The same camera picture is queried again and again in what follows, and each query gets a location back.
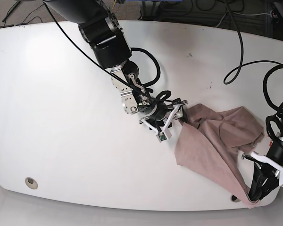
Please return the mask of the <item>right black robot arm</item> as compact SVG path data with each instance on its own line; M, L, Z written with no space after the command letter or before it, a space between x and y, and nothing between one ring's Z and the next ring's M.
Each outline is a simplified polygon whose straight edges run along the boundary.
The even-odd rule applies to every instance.
M95 54L95 64L103 71L110 70L108 74L120 93L124 111L140 113L139 123L154 131L160 142L170 139L172 121L185 118L183 107L187 101L170 100L169 90L151 96L150 86L161 76L158 61L142 48L129 47L115 14L105 3L101 0L45 0L43 3L47 11L53 9L78 25L82 38ZM138 78L139 68L130 61L134 51L144 53L153 61L157 71L153 80L142 83Z

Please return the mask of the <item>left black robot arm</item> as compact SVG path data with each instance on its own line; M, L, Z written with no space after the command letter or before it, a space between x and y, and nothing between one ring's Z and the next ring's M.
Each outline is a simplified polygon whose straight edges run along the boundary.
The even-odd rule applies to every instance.
M274 0L272 4L283 18L283 0ZM252 153L244 157L254 162L253 179L249 198L255 202L262 200L274 189L283 186L283 102L276 106L267 91L268 78L276 71L283 69L279 64L270 69L263 79L263 94L267 104L275 110L275 114L266 117L266 131L272 144L266 155Z

